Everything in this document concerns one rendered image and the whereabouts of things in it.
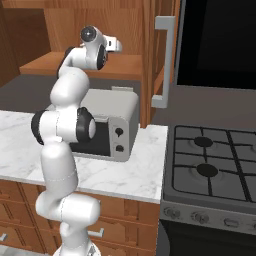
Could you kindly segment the wooden cabinet door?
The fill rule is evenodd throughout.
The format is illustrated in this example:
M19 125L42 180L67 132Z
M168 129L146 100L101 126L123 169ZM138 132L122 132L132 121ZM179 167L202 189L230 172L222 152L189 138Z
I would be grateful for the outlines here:
M163 92L164 59L167 33L155 29L156 16L175 16L174 39L177 39L181 0L142 0L142 76L140 86L140 126L152 121L155 108L152 96Z

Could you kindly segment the grey toaster oven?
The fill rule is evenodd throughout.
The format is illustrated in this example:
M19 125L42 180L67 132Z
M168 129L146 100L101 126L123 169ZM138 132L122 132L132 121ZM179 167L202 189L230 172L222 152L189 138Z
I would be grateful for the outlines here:
M43 141L65 142L75 155L125 162L138 131L139 99L129 89L55 87L50 94L54 109L42 117ZM124 133L118 137L116 128ZM122 145L124 152L117 152Z

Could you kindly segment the black range hood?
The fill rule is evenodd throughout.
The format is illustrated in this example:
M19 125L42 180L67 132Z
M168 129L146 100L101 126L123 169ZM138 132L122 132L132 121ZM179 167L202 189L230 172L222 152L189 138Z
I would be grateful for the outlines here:
M179 85L256 90L256 0L181 0Z

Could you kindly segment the grey gas stove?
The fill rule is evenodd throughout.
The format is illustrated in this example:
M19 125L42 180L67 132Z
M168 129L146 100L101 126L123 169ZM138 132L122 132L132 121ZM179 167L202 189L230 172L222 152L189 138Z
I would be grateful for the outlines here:
M180 217L166 216L167 207ZM157 256L256 256L256 131L168 128Z

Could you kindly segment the wooden drawer front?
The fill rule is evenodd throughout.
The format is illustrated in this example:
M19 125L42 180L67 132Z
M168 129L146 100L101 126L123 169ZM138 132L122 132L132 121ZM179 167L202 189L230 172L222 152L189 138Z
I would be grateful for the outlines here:
M103 236L91 239L102 256L155 256L156 226L100 222L88 230L99 232L101 228Z
M87 193L101 202L101 215L104 217L135 221L153 225L158 222L160 205L111 196Z
M0 241L0 245L38 253L45 252L37 232L33 227L0 221L0 237L3 234L6 234L7 237L3 241Z

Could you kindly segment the grey stove knob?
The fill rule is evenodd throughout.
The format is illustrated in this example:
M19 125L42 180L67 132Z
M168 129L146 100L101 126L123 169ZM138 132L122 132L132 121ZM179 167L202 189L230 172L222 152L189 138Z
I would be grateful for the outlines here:
M204 212L194 212L192 218L200 224L205 224L209 221L209 216Z
M239 227L239 221L230 219L230 218L225 218L224 219L224 225L227 227L233 227L233 228L238 228Z
M172 218L172 219L177 219L180 217L180 211L171 207L167 207L164 209L164 213L166 216Z

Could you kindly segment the wooden wall cabinet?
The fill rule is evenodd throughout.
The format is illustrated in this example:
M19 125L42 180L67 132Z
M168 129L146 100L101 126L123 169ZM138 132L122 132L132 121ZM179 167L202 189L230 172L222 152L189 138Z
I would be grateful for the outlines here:
M142 77L143 0L0 0L6 9L41 9L50 50L22 65L23 74L54 75L63 52L80 42L80 30L94 25L117 37L123 50L108 55L105 67L90 71L93 78L139 80Z

